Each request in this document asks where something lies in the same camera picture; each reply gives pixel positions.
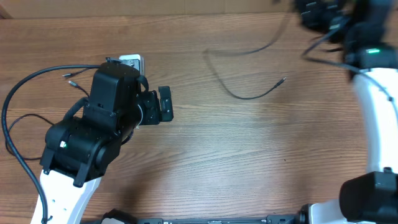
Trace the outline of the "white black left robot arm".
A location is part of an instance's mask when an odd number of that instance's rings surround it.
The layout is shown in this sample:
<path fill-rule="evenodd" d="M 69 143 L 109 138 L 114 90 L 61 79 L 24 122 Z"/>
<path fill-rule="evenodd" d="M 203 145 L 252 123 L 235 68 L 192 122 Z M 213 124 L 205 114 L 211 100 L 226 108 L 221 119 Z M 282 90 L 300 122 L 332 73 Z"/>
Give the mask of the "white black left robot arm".
<path fill-rule="evenodd" d="M 32 223 L 80 223 L 102 176 L 136 128 L 174 118 L 169 86 L 149 90 L 138 55 L 97 66 L 90 94 L 45 135 L 39 198 Z M 41 210 L 43 201 L 46 211 Z"/>

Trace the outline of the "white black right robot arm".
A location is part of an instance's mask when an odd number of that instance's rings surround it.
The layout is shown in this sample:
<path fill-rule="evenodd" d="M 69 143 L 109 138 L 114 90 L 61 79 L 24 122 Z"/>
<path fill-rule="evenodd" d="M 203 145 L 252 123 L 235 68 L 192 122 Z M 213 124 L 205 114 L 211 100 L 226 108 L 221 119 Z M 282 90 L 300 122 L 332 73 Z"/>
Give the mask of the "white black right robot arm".
<path fill-rule="evenodd" d="M 347 180 L 337 199 L 304 205 L 296 223 L 397 222 L 397 51 L 384 42 L 393 0 L 295 1 L 302 25 L 340 44 L 337 66 L 349 71 L 368 139 L 364 175 Z"/>

